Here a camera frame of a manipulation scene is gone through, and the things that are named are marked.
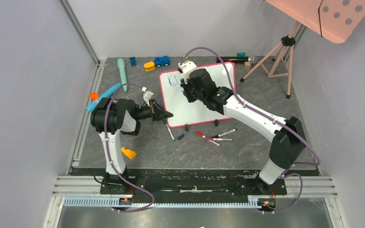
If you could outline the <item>pink framed whiteboard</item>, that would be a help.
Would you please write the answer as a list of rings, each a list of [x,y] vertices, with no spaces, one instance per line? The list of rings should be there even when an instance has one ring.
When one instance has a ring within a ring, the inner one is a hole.
[[[216,86],[230,88],[228,82],[228,77],[230,77],[233,86],[236,87],[235,64],[226,62],[225,65],[226,69],[221,63],[202,65],[198,68],[206,69]],[[209,110],[201,101],[189,103],[183,95],[180,86],[181,79],[183,79],[183,74],[178,70],[164,71],[159,75],[164,108],[173,114],[173,117],[167,119],[171,128],[208,123],[216,119],[219,121],[228,119],[216,111]]]

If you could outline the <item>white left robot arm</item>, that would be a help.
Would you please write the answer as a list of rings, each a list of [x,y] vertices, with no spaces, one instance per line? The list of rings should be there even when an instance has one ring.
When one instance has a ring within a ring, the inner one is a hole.
[[[113,102],[111,98],[103,98],[99,101],[91,114],[90,122],[99,134],[105,151],[104,184],[112,185],[113,189],[121,194],[130,189],[130,180],[119,176],[127,170],[120,135],[138,135],[140,121],[143,119],[158,122],[171,117],[173,114],[163,109],[155,99],[150,99],[148,104],[143,105],[138,105],[130,99]]]

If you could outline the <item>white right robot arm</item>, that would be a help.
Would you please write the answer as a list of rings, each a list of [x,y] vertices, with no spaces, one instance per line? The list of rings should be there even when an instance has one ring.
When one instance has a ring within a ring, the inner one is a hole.
[[[262,194],[273,190],[274,182],[294,164],[306,146],[301,121],[294,116],[285,119],[270,114],[246,102],[232,89],[216,86],[205,68],[178,71],[183,75],[180,85],[188,102],[200,101],[209,110],[244,123],[271,142],[269,159],[255,186]]]

